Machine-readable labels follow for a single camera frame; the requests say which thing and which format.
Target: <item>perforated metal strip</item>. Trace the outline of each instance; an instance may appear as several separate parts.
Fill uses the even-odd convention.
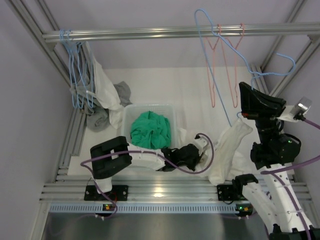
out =
[[[110,213],[103,203],[52,203],[51,213]],[[120,214],[235,214],[236,204],[145,204],[118,203]]]

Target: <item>green cloth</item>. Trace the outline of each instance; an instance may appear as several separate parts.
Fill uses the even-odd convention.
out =
[[[168,118],[152,111],[142,113],[131,125],[133,145],[146,149],[170,147],[171,129]]]

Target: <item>gray floor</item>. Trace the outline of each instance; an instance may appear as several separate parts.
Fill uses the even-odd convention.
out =
[[[89,216],[70,224],[79,216],[81,214],[51,214],[42,240],[267,239],[258,215],[249,220],[237,220],[216,214],[118,214],[105,221]],[[58,236],[52,235],[66,226]]]

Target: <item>clothes rail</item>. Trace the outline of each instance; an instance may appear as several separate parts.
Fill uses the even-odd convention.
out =
[[[203,37],[213,37],[210,26],[202,26]],[[239,37],[243,33],[241,25],[221,26],[221,35],[224,37]],[[286,35],[318,35],[320,22],[302,23],[273,23],[273,24],[246,24],[245,36],[286,36]],[[123,28],[110,30],[72,30],[68,33],[69,39],[74,42],[100,40],[130,40],[130,39],[169,39],[169,38],[198,38],[197,28],[190,27],[157,27],[157,28]],[[59,31],[50,31],[42,35],[47,43],[60,41]]]

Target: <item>white plastic basket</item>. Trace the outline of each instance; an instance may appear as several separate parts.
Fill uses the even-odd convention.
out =
[[[125,136],[128,143],[131,143],[131,125],[142,113],[147,111],[152,111],[169,119],[171,128],[170,148],[178,148],[176,113],[171,104],[131,104],[126,106],[123,112],[121,135]]]

